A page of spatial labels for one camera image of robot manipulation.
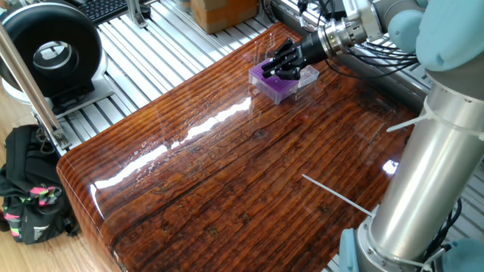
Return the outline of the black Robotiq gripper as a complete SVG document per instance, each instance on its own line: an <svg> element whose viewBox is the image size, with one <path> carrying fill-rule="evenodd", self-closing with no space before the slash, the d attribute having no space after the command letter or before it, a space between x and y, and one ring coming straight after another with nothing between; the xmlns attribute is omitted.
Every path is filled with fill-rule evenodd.
<svg viewBox="0 0 484 272"><path fill-rule="evenodd" d="M326 51L317 32L308 34L300 42L287 38L273 58L262 65L262 76L277 76L284 80L299 80L300 70L307 65L327 59Z"/></svg>

